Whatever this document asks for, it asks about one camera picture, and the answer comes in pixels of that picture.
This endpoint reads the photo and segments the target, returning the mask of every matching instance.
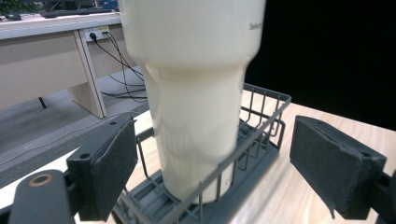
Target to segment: table surface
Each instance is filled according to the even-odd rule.
[[[62,16],[53,19],[45,19],[39,14],[27,14],[22,15],[21,21],[0,21],[0,39],[43,35],[119,23],[120,14],[118,12]]]
[[[282,119],[286,123],[285,135],[279,158],[262,177],[256,188],[231,223],[375,223],[377,214],[374,210],[366,220],[343,220],[335,213],[332,219],[330,212],[319,196],[310,188],[303,177],[290,163],[290,143],[297,115],[320,119],[331,124],[343,133],[362,142],[367,147],[378,151],[388,158],[384,172],[392,175],[396,169],[396,132],[346,119],[301,105],[290,104],[284,111]],[[149,112],[136,118],[136,132],[141,133],[151,127]],[[155,140],[143,142],[148,172],[160,168]],[[64,158],[53,162],[57,169],[65,170]],[[139,162],[131,176],[127,188],[136,186],[145,177]],[[110,218],[107,223],[114,223]]]

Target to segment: wooden table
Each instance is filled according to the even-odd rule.
[[[297,115],[325,121],[383,154],[388,158],[384,169],[388,175],[392,175],[396,169],[396,132],[305,106],[290,104],[282,115],[286,123],[286,131],[279,158],[241,205],[232,223],[375,223],[377,214],[374,210],[370,211],[366,220],[344,220],[336,212],[335,219],[332,219],[325,203],[291,165],[290,143],[294,119]],[[137,118],[136,131],[142,132],[150,125],[150,115],[146,112]],[[153,139],[143,143],[146,163],[149,172],[153,173],[160,168],[156,144]],[[127,185],[128,189],[133,188],[145,178],[141,169],[141,164],[138,163]]]

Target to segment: wire rack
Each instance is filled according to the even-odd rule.
[[[233,217],[258,181],[278,157],[285,124],[282,112],[291,97],[245,84],[236,149],[185,200],[173,197],[163,184],[161,170],[149,175],[142,142],[152,138],[148,129],[136,136],[146,180],[120,195],[113,217],[117,223],[225,223]],[[233,163],[232,184],[219,196],[221,173]],[[217,180],[217,198],[202,203],[203,191]]]

